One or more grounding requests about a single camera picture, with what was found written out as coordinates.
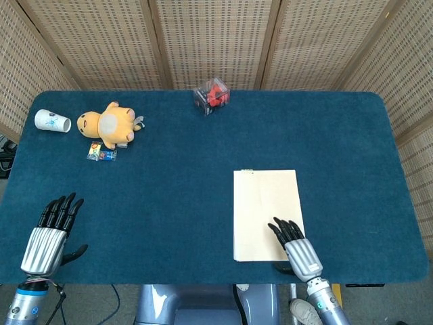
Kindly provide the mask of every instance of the plush toy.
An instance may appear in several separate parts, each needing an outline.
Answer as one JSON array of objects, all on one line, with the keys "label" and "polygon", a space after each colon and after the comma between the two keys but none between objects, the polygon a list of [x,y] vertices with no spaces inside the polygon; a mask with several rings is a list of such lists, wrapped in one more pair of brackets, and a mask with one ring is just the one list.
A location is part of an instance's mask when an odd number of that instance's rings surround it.
[{"label": "plush toy", "polygon": [[115,149],[116,144],[125,144],[134,140],[134,131],[141,129],[143,117],[135,118],[134,110],[119,107],[118,102],[111,102],[100,114],[86,112],[81,115],[76,124],[78,130],[85,136],[101,138],[109,149]]}]

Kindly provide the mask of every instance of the blue felt tablecloth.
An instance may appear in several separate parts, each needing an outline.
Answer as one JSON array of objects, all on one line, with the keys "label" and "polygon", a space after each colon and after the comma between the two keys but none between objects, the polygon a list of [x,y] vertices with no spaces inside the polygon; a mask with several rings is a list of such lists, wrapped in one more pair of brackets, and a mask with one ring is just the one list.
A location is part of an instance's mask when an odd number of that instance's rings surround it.
[{"label": "blue felt tablecloth", "polygon": [[[116,162],[87,160],[76,128],[118,101],[145,116]],[[40,131],[39,109],[72,119]],[[85,199],[66,246],[89,250],[68,283],[293,282],[233,260],[233,171],[295,169],[309,239],[332,282],[417,280],[428,262],[383,101],[373,93],[232,91],[203,116],[191,91],[49,91],[30,109],[0,206],[0,283],[24,279],[32,228],[53,198]]]}]

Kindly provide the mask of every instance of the black cable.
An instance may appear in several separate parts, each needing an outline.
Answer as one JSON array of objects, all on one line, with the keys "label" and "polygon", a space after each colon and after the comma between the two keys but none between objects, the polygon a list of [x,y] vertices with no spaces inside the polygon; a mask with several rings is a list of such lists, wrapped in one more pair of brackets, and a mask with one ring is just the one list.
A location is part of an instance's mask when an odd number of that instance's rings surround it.
[{"label": "black cable", "polygon": [[242,305],[241,299],[239,299],[239,295],[237,293],[236,284],[232,285],[232,289],[233,289],[233,297],[235,298],[235,302],[236,302],[237,308],[239,309],[239,313],[241,314],[242,325],[248,325],[248,321],[246,320],[246,314],[245,314],[244,306]]},{"label": "black cable", "polygon": [[67,325],[66,324],[66,318],[65,318],[65,313],[64,313],[64,311],[63,311],[63,304],[61,304],[60,305],[60,313],[61,313],[61,315],[62,315],[62,320],[63,320],[63,325]]},{"label": "black cable", "polygon": [[63,312],[63,305],[60,305],[60,313],[62,314],[63,325],[67,325],[66,324],[65,313]]},{"label": "black cable", "polygon": [[111,287],[113,288],[114,293],[116,294],[116,297],[117,297],[117,308],[108,317],[104,318],[104,320],[102,320],[102,322],[98,323],[97,325],[102,325],[103,323],[105,323],[106,321],[108,321],[111,317],[113,317],[114,315],[116,315],[116,313],[120,309],[120,297],[119,297],[119,293],[117,292],[116,287],[113,284],[111,284]]}]

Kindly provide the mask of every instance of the white paper cup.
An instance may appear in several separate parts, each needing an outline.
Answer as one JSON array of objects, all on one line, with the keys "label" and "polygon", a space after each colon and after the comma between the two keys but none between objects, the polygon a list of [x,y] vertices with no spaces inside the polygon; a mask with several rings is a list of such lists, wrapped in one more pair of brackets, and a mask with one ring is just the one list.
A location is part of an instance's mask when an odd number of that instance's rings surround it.
[{"label": "white paper cup", "polygon": [[35,125],[40,130],[69,132],[70,119],[49,110],[39,110],[35,115]]}]

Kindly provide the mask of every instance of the robotic arm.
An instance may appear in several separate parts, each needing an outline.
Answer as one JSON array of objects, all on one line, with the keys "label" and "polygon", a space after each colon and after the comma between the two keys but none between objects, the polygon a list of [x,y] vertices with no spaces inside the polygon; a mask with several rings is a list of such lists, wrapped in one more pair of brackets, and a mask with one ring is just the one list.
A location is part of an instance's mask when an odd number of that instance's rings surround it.
[{"label": "robotic arm", "polygon": [[53,200],[42,212],[37,227],[30,235],[21,263],[21,270],[28,277],[18,286],[5,325],[35,325],[41,304],[48,293],[49,283],[57,288],[60,299],[47,324],[66,298],[63,288],[49,277],[54,275],[61,265],[78,259],[88,247],[82,245],[76,252],[63,255],[66,239],[84,202],[83,199],[77,200],[70,207],[74,197],[75,193],[72,193],[67,198],[62,196]]},{"label": "robotic arm", "polygon": [[350,325],[340,304],[334,296],[329,282],[320,277],[323,266],[310,241],[304,237],[293,221],[274,218],[278,225],[268,223],[289,258],[295,275],[306,282],[311,303],[324,325]]}]

